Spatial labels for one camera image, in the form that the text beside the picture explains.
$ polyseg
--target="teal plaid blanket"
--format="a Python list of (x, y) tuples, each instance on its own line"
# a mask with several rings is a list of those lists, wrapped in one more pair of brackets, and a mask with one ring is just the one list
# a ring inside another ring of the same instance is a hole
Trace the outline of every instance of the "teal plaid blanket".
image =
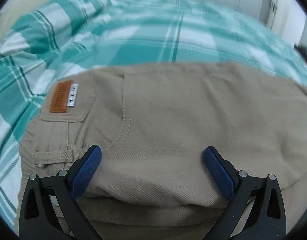
[(263, 25), (193, 0), (50, 0), (0, 44), (0, 214), (12, 227), (26, 125), (57, 79), (145, 62), (234, 60), (307, 85), (307, 66)]

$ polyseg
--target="silver pin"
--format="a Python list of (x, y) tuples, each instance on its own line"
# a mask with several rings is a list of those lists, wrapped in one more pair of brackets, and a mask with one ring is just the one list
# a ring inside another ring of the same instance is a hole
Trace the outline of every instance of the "silver pin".
[(243, 178), (247, 177), (247, 175), (248, 175), (247, 172), (245, 172), (245, 171), (239, 171), (238, 174), (239, 174), (240, 177), (243, 177)]
[(31, 174), (31, 175), (30, 175), (30, 177), (29, 177), (29, 179), (30, 179), (30, 180), (35, 180), (35, 179), (36, 179), (36, 177), (37, 177), (37, 175), (36, 175), (36, 174)]
[(276, 180), (276, 176), (275, 176), (274, 174), (270, 174), (270, 175), (269, 175), (269, 178), (270, 178), (271, 180)]
[(66, 171), (66, 170), (61, 170), (61, 171), (59, 171), (58, 175), (59, 175), (60, 177), (64, 177), (64, 176), (67, 175), (67, 171)]

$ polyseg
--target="plaid bedsheet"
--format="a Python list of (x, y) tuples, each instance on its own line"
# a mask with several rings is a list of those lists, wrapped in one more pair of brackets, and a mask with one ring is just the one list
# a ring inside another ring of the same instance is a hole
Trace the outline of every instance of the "plaid bedsheet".
[(50, 0), (0, 44), (0, 214), (12, 227), (18, 145), (50, 85), (85, 69), (234, 60), (307, 85), (307, 66), (263, 25), (193, 0)]

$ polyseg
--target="leather label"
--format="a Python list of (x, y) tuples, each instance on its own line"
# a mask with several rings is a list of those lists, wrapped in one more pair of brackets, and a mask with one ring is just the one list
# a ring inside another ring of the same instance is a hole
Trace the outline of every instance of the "leather label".
[(67, 112), (67, 103), (68, 103), (71, 84), (72, 84), (71, 80), (58, 83), (50, 104), (51, 113)]

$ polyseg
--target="khaki pants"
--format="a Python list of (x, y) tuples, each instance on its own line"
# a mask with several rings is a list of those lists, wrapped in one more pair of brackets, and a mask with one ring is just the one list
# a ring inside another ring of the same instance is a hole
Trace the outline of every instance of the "khaki pants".
[(75, 106), (51, 113), (53, 87), (20, 145), (20, 203), (32, 173), (69, 169), (96, 144), (103, 159), (77, 202), (104, 239), (201, 240), (227, 205), (202, 162), (213, 145), (237, 170), (277, 176), (288, 230), (305, 211), (307, 88), (231, 62), (95, 69), (65, 80), (79, 85)]

